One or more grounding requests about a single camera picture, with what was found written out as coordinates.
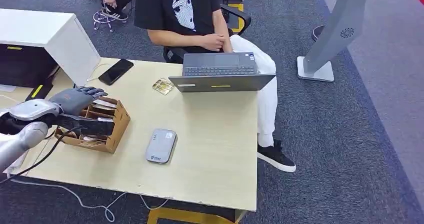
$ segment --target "chair armrest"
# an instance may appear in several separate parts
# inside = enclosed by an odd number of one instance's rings
[[[243,11],[234,8],[234,7],[229,7],[227,5],[221,4],[221,9],[226,10],[227,12],[243,19],[244,21],[244,27],[240,30],[240,32],[238,33],[238,35],[241,35],[242,33],[244,33],[246,31],[246,29],[250,26],[251,22],[252,22],[252,18],[250,15],[244,13]]]
[[[175,55],[181,57],[184,59],[184,54],[188,53],[186,50],[182,49],[181,47],[169,47],[168,49]]]
[[[177,55],[182,60],[184,59],[184,54],[188,53],[186,50],[182,49],[181,47],[174,47],[174,46],[164,46],[163,47],[163,58],[168,63],[171,60],[168,58],[168,52],[171,51],[174,55]]]

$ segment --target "white pants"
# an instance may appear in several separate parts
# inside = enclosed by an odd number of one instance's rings
[[[257,70],[260,74],[276,73],[276,63],[256,45],[239,35],[232,35],[229,40],[235,53],[252,52],[254,54]],[[277,78],[274,77],[257,94],[258,144],[262,147],[269,147],[274,144],[273,132],[275,130],[277,102]]]

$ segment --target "phone screen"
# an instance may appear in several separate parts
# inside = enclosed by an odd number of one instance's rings
[[[105,71],[101,76],[99,76],[98,79],[102,83],[110,86],[133,66],[134,64],[131,61],[121,59],[113,66],[111,66],[107,71]]]

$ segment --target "yellow label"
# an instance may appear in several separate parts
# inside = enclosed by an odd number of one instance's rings
[[[10,50],[22,50],[22,47],[8,46],[7,49],[10,49]]]
[[[39,93],[39,91],[41,90],[42,87],[43,87],[43,85],[39,85],[38,88],[32,94],[31,98],[35,98],[37,93]]]

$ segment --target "black t-shirt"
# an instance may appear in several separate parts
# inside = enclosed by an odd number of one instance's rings
[[[215,33],[212,13],[219,9],[218,0],[136,0],[134,24],[148,30],[204,36]],[[184,49],[209,52],[201,47]]]

